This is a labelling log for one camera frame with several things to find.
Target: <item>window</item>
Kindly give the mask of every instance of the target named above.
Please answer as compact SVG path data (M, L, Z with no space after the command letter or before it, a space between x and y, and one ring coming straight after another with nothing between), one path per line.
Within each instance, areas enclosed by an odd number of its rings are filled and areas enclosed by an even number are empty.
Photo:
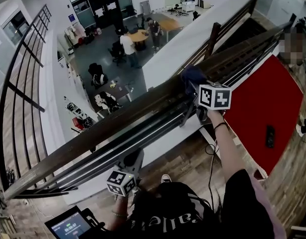
M16 45L29 27L28 22L25 20L23 14L18 12L11 21L3 28L7 36Z

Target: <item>white cabinet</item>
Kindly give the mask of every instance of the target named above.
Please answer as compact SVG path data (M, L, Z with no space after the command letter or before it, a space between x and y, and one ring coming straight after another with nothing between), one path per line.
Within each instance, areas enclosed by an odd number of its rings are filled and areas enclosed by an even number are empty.
M193 2L193 1L183 2L182 3L182 11L186 12L186 13L188 11L195 11L195 2Z

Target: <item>hand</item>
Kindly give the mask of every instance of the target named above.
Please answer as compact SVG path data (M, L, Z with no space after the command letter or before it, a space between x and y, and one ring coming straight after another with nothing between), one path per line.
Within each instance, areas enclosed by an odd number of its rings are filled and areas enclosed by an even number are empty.
M213 110L208 109L207 116L212 121L213 126L217 126L218 124L224 122L224 118L219 111L213 111Z

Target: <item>device display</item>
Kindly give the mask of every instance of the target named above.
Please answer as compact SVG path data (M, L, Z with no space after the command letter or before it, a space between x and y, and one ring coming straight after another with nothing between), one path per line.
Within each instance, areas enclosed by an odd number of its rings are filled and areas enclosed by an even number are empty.
M58 239L78 239L91 228L77 207L46 222L46 226Z

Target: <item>digital screen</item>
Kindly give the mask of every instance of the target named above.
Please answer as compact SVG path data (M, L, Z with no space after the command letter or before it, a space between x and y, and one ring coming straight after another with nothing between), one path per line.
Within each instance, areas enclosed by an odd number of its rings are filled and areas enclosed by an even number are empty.
M51 227L61 239L77 239L90 228L90 225L79 213L75 213L64 221Z

